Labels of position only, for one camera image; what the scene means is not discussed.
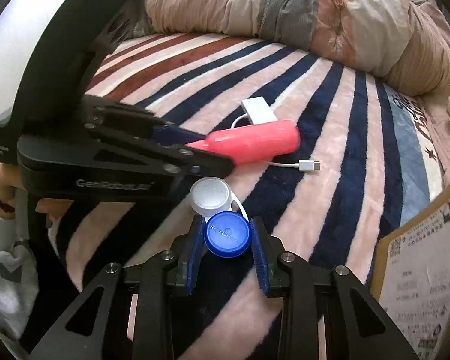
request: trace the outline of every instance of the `blue bottle cap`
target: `blue bottle cap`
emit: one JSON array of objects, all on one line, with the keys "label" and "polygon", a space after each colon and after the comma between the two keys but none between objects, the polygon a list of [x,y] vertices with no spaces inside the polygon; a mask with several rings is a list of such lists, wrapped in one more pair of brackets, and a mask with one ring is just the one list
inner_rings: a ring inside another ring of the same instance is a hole
[{"label": "blue bottle cap", "polygon": [[240,256],[250,245],[250,224],[236,212],[219,212],[206,226],[205,244],[218,257]]}]

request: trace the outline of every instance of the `metal screw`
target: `metal screw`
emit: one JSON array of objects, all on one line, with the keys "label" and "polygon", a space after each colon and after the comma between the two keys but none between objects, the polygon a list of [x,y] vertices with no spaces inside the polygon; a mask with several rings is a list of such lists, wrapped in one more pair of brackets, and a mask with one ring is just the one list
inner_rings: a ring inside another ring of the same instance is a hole
[{"label": "metal screw", "polygon": [[160,257],[162,260],[171,260],[175,257],[175,253],[171,250],[164,250],[162,253],[160,253]]},{"label": "metal screw", "polygon": [[286,252],[282,253],[280,258],[287,263],[291,263],[292,261],[294,261],[295,255],[290,251],[286,251]]},{"label": "metal screw", "polygon": [[188,150],[188,149],[180,149],[180,150],[178,150],[178,152],[181,155],[193,155],[193,151],[192,150]]},{"label": "metal screw", "polygon": [[163,170],[168,173],[179,173],[180,172],[180,168],[171,163],[166,163],[165,165],[163,165]]},{"label": "metal screw", "polygon": [[339,265],[335,268],[335,272],[338,273],[340,276],[347,276],[350,271],[346,266]]},{"label": "metal screw", "polygon": [[119,270],[119,268],[120,265],[118,265],[116,262],[111,262],[106,266],[105,272],[107,272],[108,274],[114,274],[116,271]]}]

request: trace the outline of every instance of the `folded duvet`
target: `folded duvet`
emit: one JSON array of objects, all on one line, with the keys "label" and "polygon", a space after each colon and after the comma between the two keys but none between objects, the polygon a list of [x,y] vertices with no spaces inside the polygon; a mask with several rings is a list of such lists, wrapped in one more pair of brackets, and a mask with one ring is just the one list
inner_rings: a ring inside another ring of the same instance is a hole
[{"label": "folded duvet", "polygon": [[450,85],[450,27],[433,1],[146,0],[155,32],[259,37],[385,78],[406,95]]}]

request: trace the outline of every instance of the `red bottle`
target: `red bottle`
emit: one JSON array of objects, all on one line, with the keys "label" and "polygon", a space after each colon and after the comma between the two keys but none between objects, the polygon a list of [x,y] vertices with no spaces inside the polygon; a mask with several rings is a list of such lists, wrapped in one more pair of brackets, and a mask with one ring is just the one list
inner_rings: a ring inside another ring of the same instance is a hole
[{"label": "red bottle", "polygon": [[300,146],[300,133],[293,121],[279,120],[214,131],[187,146],[226,155],[240,165],[294,152]]}]

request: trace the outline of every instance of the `white paper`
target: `white paper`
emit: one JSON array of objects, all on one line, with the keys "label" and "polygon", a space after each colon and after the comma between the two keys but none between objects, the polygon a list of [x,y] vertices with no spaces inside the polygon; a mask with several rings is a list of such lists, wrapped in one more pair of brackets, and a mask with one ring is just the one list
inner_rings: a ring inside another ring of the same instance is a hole
[{"label": "white paper", "polygon": [[450,318],[450,200],[390,243],[379,303],[420,359],[435,358]]}]

